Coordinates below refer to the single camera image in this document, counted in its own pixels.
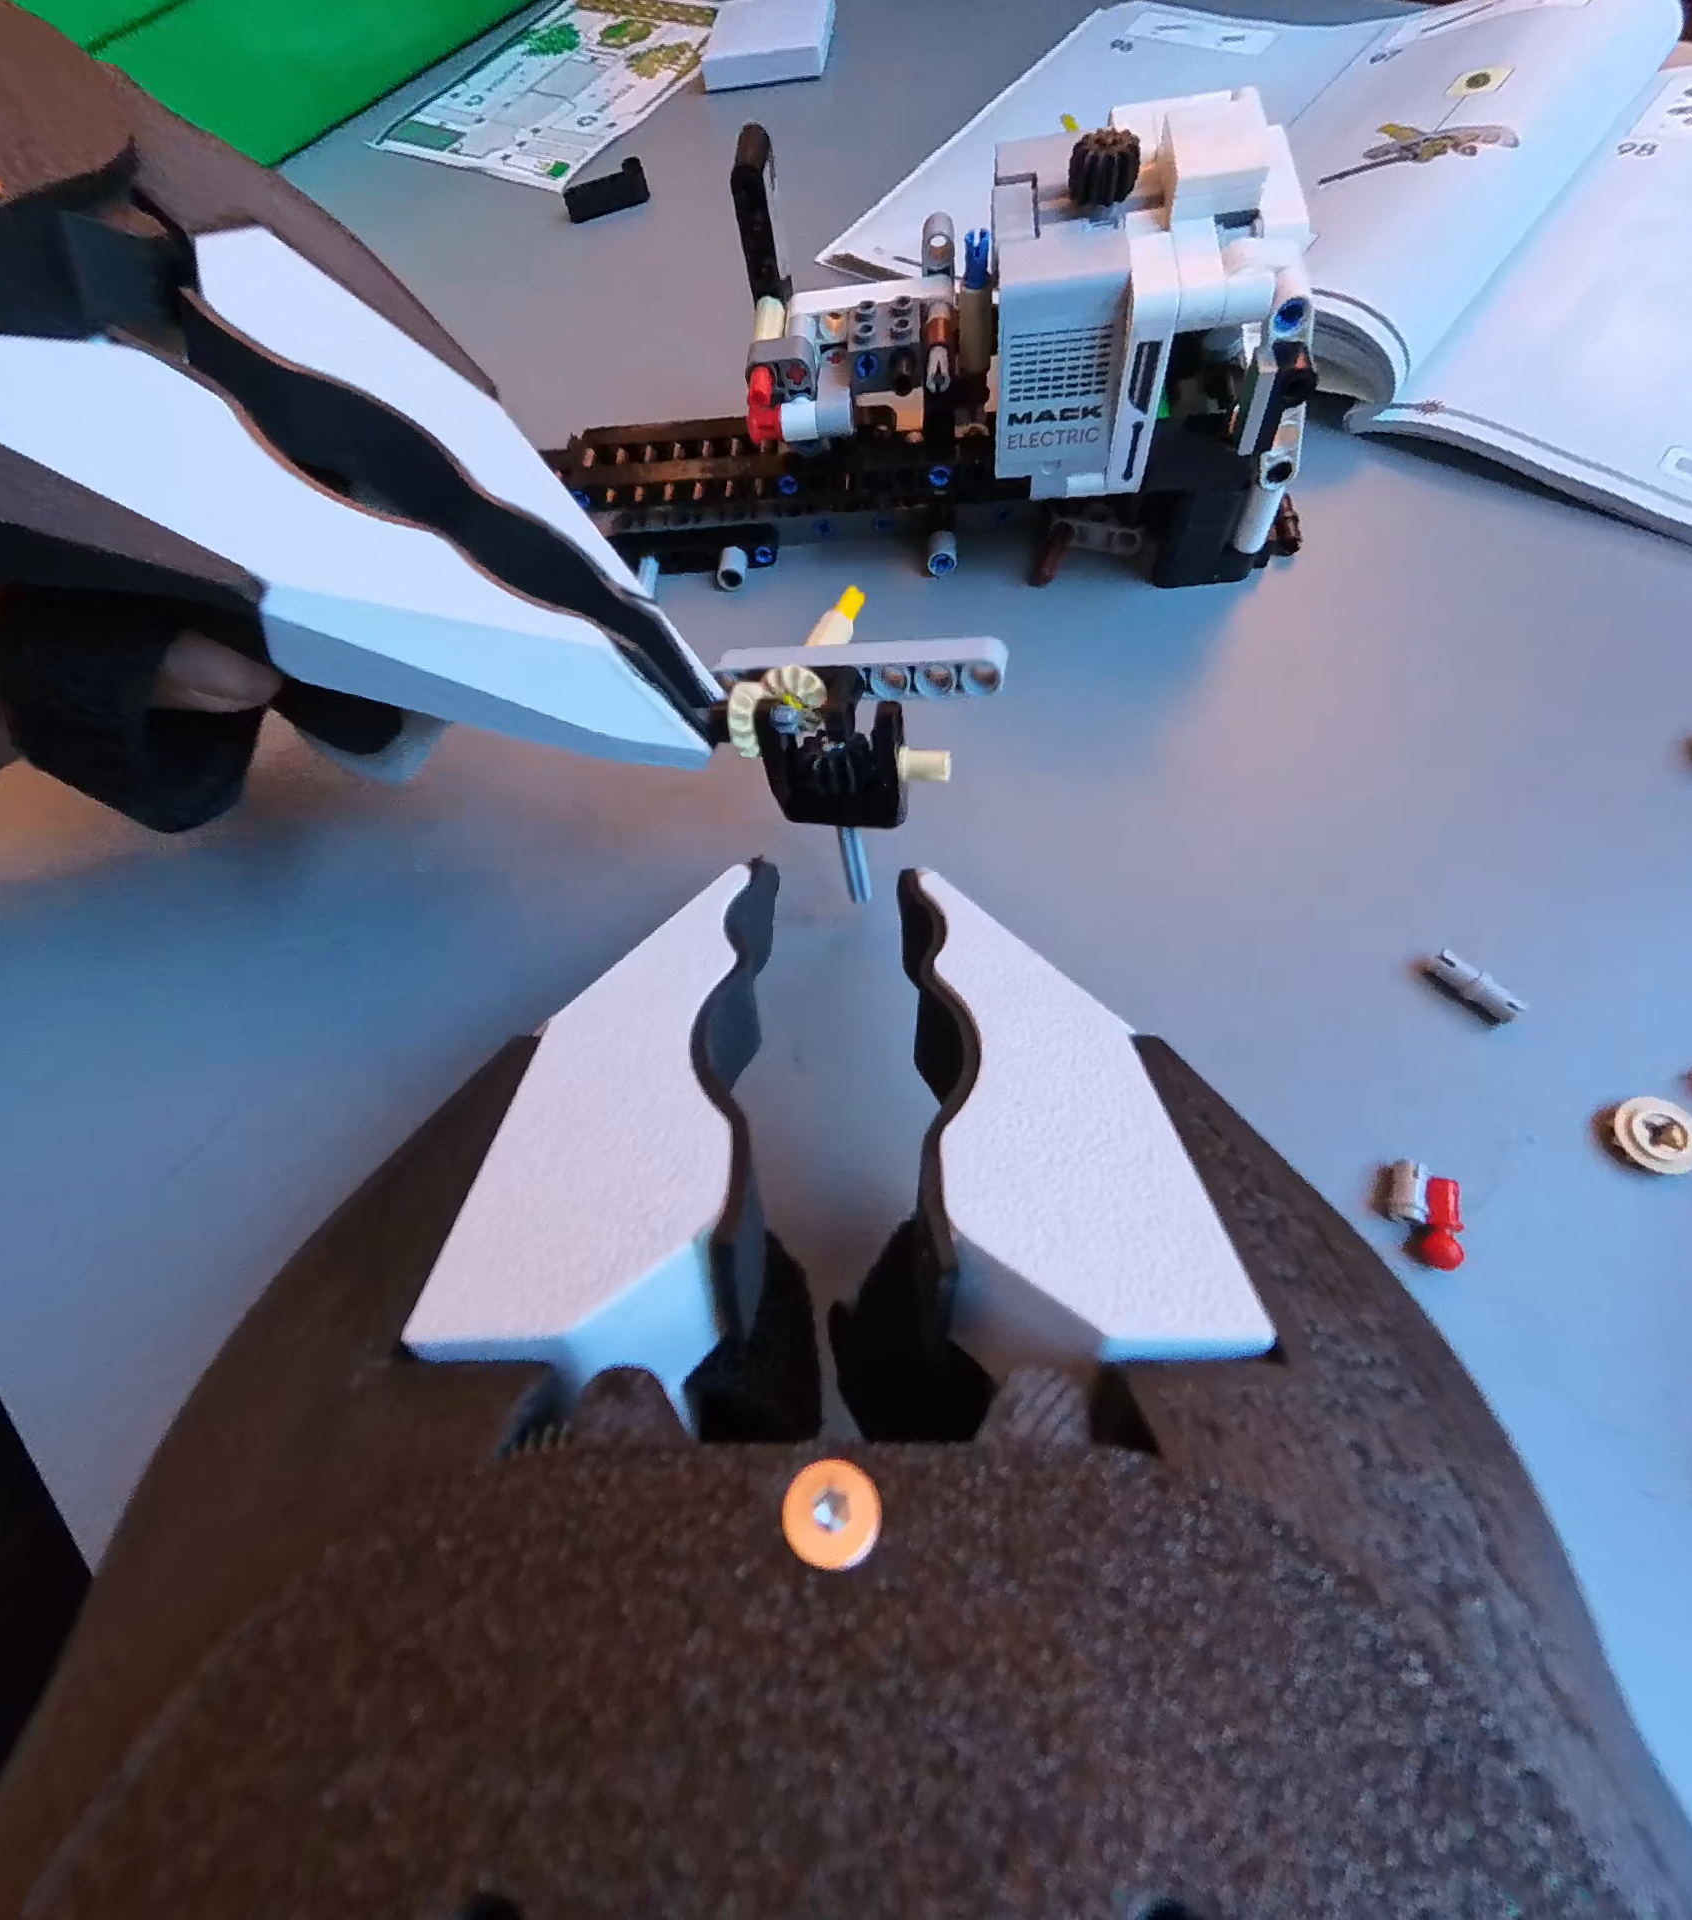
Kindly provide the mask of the lego instruction booklet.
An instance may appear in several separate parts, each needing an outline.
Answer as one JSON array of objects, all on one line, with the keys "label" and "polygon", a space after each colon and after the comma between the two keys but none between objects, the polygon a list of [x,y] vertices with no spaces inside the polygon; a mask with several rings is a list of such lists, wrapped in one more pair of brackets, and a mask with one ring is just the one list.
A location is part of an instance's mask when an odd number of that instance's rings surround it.
[{"label": "lego instruction booklet", "polygon": [[1011,136],[1254,86],[1310,210],[1325,388],[1692,540],[1692,50],[1664,3],[1448,5],[1291,24],[1093,13],[820,261],[884,276],[970,225]]}]

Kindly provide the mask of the green plastic bin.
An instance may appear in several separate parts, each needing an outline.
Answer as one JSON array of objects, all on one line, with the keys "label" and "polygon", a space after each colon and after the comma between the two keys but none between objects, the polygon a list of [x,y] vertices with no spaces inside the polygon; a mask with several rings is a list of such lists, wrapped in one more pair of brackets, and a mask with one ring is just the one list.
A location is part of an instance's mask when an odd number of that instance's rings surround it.
[{"label": "green plastic bin", "polygon": [[275,164],[522,3],[24,3],[234,151]]}]

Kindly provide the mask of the black lego connector frame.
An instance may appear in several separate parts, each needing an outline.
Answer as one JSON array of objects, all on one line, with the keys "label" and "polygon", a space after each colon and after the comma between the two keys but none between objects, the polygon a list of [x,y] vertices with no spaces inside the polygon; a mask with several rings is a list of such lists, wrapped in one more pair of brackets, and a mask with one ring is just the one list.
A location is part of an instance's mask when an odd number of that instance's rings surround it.
[{"label": "black lego connector frame", "polygon": [[[815,728],[786,732],[770,718],[757,728],[757,746],[766,785],[786,821],[806,826],[895,830],[907,819],[910,785],[949,781],[949,753],[913,751],[905,744],[904,704],[881,701],[874,709],[870,732],[857,732],[856,711],[829,703],[815,711]],[[826,804],[818,800],[801,770],[801,751],[813,742],[857,740],[859,791],[856,797]]]}]

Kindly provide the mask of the white lego truck model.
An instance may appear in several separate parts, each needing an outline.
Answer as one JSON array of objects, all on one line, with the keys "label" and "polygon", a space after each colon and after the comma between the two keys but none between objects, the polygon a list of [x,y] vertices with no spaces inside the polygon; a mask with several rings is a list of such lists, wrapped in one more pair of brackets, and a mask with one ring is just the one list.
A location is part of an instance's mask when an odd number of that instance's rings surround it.
[{"label": "white lego truck model", "polygon": [[916,270],[857,289],[793,292],[774,164],[743,125],[743,410],[549,453],[626,557],[736,585],[786,540],[902,529],[941,575],[960,526],[1035,522],[1037,585],[1082,553],[1188,589],[1297,553],[1314,230],[1254,86],[1001,142],[985,225],[933,210]]}]

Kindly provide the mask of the sticker sheet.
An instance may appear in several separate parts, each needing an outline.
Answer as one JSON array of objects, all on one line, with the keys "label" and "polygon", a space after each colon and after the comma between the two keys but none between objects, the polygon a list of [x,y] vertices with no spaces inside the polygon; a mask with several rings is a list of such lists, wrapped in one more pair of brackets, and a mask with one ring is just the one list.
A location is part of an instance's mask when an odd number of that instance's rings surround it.
[{"label": "sticker sheet", "polygon": [[377,151],[560,190],[699,68],[718,5],[564,3],[377,134]]}]

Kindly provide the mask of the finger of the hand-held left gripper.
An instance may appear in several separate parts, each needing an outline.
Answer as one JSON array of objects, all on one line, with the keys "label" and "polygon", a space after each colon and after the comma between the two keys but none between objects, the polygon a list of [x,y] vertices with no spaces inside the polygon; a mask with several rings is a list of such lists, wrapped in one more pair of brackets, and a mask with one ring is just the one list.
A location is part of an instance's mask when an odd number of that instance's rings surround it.
[{"label": "finger of the hand-held left gripper", "polygon": [[0,334],[0,447],[252,575],[293,681],[594,756],[710,759],[594,623],[302,479],[228,396],[154,353]]},{"label": "finger of the hand-held left gripper", "polygon": [[491,393],[262,227],[204,234],[194,261],[187,360],[273,453],[591,623],[684,718],[711,717],[708,671]]}]

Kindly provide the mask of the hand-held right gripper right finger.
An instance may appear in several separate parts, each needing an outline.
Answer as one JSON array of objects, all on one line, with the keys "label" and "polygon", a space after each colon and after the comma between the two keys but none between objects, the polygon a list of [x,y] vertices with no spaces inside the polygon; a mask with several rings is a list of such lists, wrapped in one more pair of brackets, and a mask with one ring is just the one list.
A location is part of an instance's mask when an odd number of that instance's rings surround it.
[{"label": "hand-held right gripper right finger", "polygon": [[1264,1357],[1274,1324],[1148,1068],[1158,1046],[943,877],[899,877],[925,1320],[979,1367]]}]

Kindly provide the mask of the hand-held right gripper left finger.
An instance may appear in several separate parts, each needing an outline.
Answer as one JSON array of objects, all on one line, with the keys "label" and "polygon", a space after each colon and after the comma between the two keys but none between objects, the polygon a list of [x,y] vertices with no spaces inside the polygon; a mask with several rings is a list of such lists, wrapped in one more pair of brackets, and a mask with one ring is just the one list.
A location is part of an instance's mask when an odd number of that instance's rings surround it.
[{"label": "hand-held right gripper left finger", "polygon": [[689,1377],[756,1320],[766,1233],[733,1085],[777,871],[718,874],[533,1034],[519,1085],[404,1330],[430,1362],[530,1361],[580,1390]]}]

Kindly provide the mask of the grey beam gear assembly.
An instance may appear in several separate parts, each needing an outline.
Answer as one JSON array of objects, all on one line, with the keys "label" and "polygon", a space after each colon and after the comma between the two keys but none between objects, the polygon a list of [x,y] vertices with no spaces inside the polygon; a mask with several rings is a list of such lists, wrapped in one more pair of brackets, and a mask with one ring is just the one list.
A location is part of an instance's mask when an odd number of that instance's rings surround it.
[{"label": "grey beam gear assembly", "polygon": [[767,736],[803,742],[834,718],[849,735],[864,703],[951,703],[1001,691],[1007,651],[994,637],[857,640],[864,606],[846,589],[809,637],[786,646],[739,646],[714,661],[727,742],[760,759]]}]

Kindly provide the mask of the light grey lego pin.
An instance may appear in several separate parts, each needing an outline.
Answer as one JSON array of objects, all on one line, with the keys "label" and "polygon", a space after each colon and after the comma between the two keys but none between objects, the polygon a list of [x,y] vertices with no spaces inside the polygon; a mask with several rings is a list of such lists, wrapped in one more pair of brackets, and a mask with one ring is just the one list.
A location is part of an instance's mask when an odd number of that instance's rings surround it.
[{"label": "light grey lego pin", "polygon": [[1453,948],[1437,948],[1420,963],[1427,982],[1488,1024],[1503,1026],[1526,1013],[1527,1003],[1488,971],[1464,961]]}]

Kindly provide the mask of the small white box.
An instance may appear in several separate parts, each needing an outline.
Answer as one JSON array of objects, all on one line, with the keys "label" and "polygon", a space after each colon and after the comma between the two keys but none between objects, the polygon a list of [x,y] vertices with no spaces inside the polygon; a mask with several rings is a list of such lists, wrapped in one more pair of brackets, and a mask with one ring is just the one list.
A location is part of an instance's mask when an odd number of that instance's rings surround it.
[{"label": "small white box", "polygon": [[834,45],[834,0],[720,3],[699,77],[706,93],[818,81]]}]

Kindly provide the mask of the small tan lego gear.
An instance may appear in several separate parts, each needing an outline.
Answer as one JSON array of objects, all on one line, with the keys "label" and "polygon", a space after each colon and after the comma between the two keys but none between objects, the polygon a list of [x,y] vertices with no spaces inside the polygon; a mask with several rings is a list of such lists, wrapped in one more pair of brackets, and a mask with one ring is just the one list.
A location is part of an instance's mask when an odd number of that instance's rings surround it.
[{"label": "small tan lego gear", "polygon": [[1633,1169],[1674,1179],[1692,1173],[1692,1113],[1659,1097],[1629,1097],[1603,1115],[1603,1135]]}]

